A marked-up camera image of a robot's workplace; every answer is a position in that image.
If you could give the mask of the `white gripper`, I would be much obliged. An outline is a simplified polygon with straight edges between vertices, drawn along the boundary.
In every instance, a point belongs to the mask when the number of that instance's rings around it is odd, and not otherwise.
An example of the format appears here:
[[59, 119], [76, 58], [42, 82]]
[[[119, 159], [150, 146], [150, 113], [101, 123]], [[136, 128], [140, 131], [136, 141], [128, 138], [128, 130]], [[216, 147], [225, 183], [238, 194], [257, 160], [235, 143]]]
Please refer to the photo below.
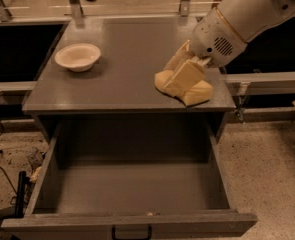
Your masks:
[[239, 56], [246, 46], [219, 9], [212, 9], [195, 26], [190, 41], [187, 40], [165, 65], [168, 78], [162, 85], [163, 90], [170, 96], [178, 96], [205, 79], [204, 67], [187, 60], [192, 52], [201, 59], [210, 59], [209, 67], [223, 67]]

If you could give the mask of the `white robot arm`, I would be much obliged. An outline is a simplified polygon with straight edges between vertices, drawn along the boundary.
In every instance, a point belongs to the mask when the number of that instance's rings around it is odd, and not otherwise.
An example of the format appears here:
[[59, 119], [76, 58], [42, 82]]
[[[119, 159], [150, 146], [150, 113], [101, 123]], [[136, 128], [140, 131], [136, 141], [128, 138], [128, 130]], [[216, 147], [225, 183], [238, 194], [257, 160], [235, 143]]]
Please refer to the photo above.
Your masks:
[[159, 73], [157, 88], [172, 97], [205, 79], [207, 66], [227, 65], [262, 32], [295, 16], [295, 0], [222, 0], [194, 27]]

